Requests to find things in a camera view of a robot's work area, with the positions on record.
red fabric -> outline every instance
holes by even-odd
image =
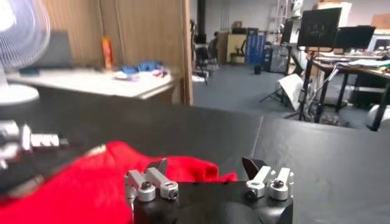
[[[32,195],[0,203],[1,223],[128,223],[123,176],[158,160],[125,143],[110,143],[106,152],[78,159]],[[214,164],[185,156],[168,157],[166,176],[174,181],[236,180],[235,173],[218,177]]]

computer monitor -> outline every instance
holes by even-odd
[[[374,31],[375,27],[372,26],[341,27],[337,33],[335,48],[367,49]]]
[[[291,32],[293,31],[294,21],[291,19],[286,19],[285,28],[282,33],[281,43],[290,43]]]
[[[386,34],[374,34],[367,51],[376,51],[379,47],[390,46],[390,35]]]
[[[338,31],[341,8],[304,11],[298,47],[333,48]]]
[[[27,68],[72,68],[73,60],[67,31],[52,30],[49,46],[42,57]]]

screw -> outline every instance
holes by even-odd
[[[177,190],[170,190],[168,192],[168,196],[171,200],[176,200],[176,198],[179,196],[179,193],[177,192]]]
[[[257,198],[257,194],[255,190],[249,190],[245,193],[245,197],[248,198],[249,200],[254,200]]]
[[[152,187],[152,183],[149,181],[145,181],[141,185],[141,190],[148,190],[151,187]]]
[[[281,180],[275,180],[274,181],[274,187],[275,188],[281,188],[281,187],[283,187],[283,185],[285,185],[285,184]]]

white desk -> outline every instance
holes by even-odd
[[[39,75],[8,74],[13,83],[68,89],[109,96],[147,99],[174,87],[178,80],[167,75],[164,78],[150,75],[137,82],[115,80],[114,72],[96,72],[90,69],[43,70]]]

white fan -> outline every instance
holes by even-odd
[[[9,85],[4,69],[31,65],[43,55],[49,39],[49,17],[41,0],[0,0],[0,106],[39,98],[32,87]]]

